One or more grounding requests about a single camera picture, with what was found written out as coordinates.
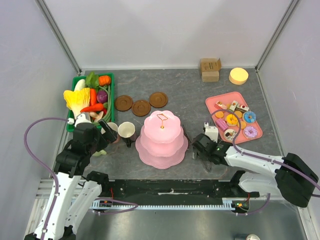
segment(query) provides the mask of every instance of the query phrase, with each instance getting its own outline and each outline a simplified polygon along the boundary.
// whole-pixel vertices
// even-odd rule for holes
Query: white wall
[[[320,177],[320,1],[301,1],[260,75],[284,151]],[[320,199],[311,200],[320,223]]]
[[[24,147],[29,124],[66,117],[63,91],[76,75],[34,0],[3,0],[0,7],[0,239],[21,240],[41,176]],[[62,122],[35,126],[33,152],[52,165]]]
[[[290,0],[46,0],[82,68],[255,66]]]

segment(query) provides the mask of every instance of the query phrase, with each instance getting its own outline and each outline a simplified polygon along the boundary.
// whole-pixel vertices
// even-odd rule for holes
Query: pink donut
[[[247,138],[247,139],[254,139],[257,137],[258,135],[258,131],[255,127],[253,126],[246,126],[243,129],[243,135]]]

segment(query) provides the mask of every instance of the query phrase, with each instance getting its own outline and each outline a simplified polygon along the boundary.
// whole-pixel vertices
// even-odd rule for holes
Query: wooden plate
[[[121,112],[128,111],[131,107],[134,101],[132,98],[128,95],[121,95],[118,96],[114,102],[115,109]]]
[[[143,117],[150,113],[151,105],[146,100],[138,100],[132,105],[132,112],[138,117]]]
[[[163,92],[157,91],[150,95],[149,102],[154,108],[163,108],[168,103],[168,96]]]

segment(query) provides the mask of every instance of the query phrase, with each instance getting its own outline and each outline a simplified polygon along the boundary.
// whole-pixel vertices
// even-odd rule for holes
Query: metal frame
[[[294,10],[296,9],[299,2],[300,2],[300,0],[291,0],[288,8],[286,9],[283,17],[281,18],[278,26],[276,27],[269,43],[267,44],[266,48],[264,49],[262,56],[260,57],[257,65],[255,66],[255,70],[257,71],[257,73],[260,71],[262,65],[264,64],[266,58],[268,57],[269,53],[271,52],[273,46],[275,45],[276,41],[278,40],[281,32],[283,31],[290,16],[292,15]]]
[[[38,5],[38,7],[40,8],[40,10],[42,11],[44,18],[46,19],[47,23],[49,24],[50,28],[52,29],[56,39],[60,43],[62,49],[64,50],[66,56],[68,57],[68,59],[70,61],[72,67],[74,68],[74,70],[78,74],[80,74],[82,70],[81,70],[79,64],[77,63],[77,60],[75,59],[73,53],[71,52],[63,34],[61,33],[54,17],[51,14],[45,0],[35,0],[35,2]]]

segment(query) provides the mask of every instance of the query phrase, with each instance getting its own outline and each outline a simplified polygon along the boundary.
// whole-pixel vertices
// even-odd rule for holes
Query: metal floor
[[[252,210],[263,204],[250,203]],[[213,210],[135,210],[107,216],[88,212],[76,239],[234,240],[236,234],[256,234],[261,240],[307,239],[297,208],[278,201],[250,216]]]

